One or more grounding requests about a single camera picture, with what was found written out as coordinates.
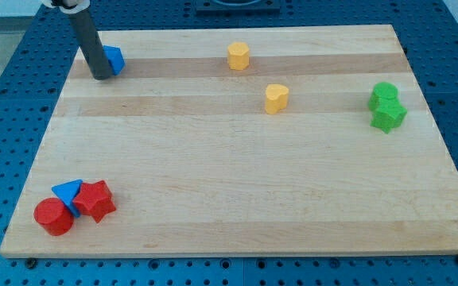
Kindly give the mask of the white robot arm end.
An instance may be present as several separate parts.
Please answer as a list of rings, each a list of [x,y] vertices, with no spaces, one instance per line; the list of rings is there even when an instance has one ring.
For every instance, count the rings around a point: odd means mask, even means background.
[[[59,8],[64,14],[77,14],[86,10],[90,0],[41,0],[42,4],[48,8]]]

